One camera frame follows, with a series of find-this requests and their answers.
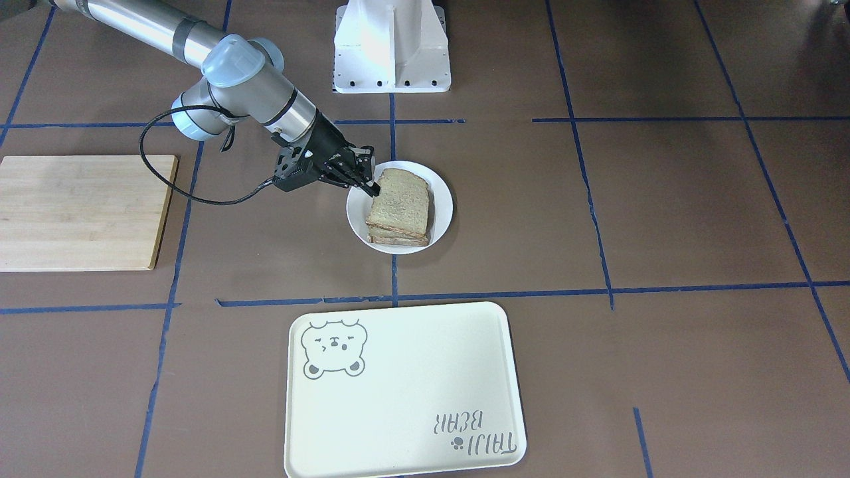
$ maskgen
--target wooden cutting board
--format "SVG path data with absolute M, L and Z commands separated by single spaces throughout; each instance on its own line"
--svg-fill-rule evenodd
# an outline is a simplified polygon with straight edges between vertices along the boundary
M 177 157 L 148 158 L 173 180 Z M 139 156 L 6 156 L 0 271 L 153 269 L 170 197 Z

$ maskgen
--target bear ear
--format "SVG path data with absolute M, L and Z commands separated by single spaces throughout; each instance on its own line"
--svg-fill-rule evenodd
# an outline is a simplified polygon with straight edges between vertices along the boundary
M 366 362 L 363 359 L 357 357 L 357 361 L 352 363 L 348 367 L 345 367 L 345 373 L 347 373 L 351 377 L 357 377 L 361 373 L 363 373 L 363 369 L 366 368 Z
M 310 320 L 310 326 L 313 328 L 322 328 L 327 325 L 327 319 L 315 318 Z
M 306 375 L 310 380 L 316 380 L 318 377 L 321 377 L 323 373 L 325 373 L 324 370 L 310 362 L 304 364 L 304 375 Z

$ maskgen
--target silver metal tube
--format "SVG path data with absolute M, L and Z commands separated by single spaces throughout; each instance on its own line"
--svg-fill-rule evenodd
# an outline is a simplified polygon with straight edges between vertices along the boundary
M 225 36 L 218 28 L 157 0 L 64 0 L 61 9 L 80 12 L 200 68 Z

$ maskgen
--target bear drawing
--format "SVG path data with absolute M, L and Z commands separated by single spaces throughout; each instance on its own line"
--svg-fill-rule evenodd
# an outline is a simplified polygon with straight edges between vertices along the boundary
M 317 379 L 325 372 L 344 370 L 351 377 L 363 373 L 363 344 L 366 328 L 358 319 L 310 321 L 310 327 L 301 336 L 301 346 L 307 354 L 304 375 Z

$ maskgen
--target bread slice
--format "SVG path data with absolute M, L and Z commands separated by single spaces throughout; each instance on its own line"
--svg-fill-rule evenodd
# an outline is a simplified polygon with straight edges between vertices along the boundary
M 427 246 L 428 182 L 403 169 L 387 168 L 377 180 L 381 194 L 366 217 L 369 240 L 378 244 Z

